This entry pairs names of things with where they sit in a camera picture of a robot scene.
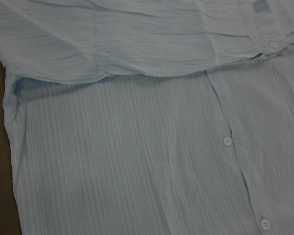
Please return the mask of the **light blue button-up shirt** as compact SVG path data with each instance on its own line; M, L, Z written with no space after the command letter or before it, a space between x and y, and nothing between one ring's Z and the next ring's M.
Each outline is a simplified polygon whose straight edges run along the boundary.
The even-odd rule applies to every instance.
M294 0L0 0L24 235L294 235Z

